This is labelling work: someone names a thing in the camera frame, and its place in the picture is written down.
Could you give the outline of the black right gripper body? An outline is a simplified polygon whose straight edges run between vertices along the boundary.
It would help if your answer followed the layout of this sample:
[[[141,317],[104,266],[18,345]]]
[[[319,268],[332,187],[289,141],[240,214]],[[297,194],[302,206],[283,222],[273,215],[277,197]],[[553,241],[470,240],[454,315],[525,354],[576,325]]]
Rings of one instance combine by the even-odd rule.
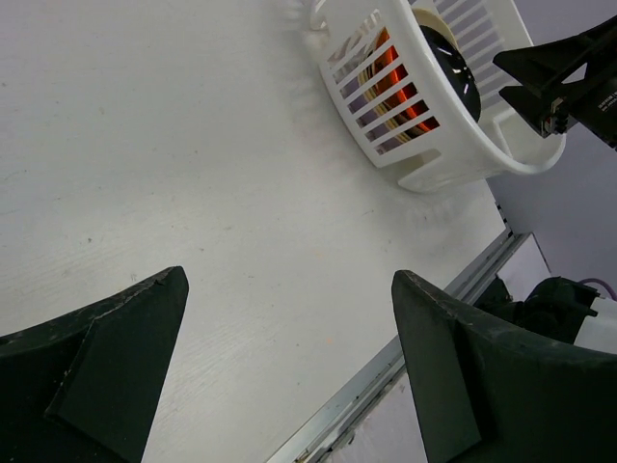
[[[500,96],[541,137],[580,123],[616,148],[616,18],[575,36],[497,53],[518,84]]]

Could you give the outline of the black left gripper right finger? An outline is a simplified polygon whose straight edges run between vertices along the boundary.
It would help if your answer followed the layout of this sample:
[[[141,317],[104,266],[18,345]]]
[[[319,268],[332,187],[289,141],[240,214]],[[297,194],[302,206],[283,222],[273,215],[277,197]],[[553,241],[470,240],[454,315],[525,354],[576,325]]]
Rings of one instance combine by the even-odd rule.
[[[431,462],[612,462],[616,357],[543,337],[400,270],[391,297]]]

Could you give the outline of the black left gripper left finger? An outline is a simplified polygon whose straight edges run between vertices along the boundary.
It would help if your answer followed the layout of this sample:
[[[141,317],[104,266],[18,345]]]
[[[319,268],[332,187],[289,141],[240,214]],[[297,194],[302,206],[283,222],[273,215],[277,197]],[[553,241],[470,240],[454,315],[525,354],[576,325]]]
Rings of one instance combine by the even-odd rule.
[[[141,461],[187,298],[173,266],[3,336],[2,461]]]

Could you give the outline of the black round plate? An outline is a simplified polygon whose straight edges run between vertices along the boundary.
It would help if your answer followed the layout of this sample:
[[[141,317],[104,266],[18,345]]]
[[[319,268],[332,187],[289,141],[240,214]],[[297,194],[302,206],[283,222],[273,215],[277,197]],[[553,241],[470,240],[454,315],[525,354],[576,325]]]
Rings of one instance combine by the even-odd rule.
[[[471,117],[478,122],[482,111],[481,97],[475,78],[463,55],[437,30],[424,25],[420,26],[420,30],[454,92]]]

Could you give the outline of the beige round plate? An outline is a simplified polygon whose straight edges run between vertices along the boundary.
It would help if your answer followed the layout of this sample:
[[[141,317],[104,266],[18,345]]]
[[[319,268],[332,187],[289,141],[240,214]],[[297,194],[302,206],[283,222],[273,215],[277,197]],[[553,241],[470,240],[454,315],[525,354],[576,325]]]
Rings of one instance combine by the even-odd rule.
[[[448,27],[448,25],[433,12],[422,9],[412,8],[413,15],[419,26],[428,27],[441,34],[455,49],[459,49],[459,45]]]

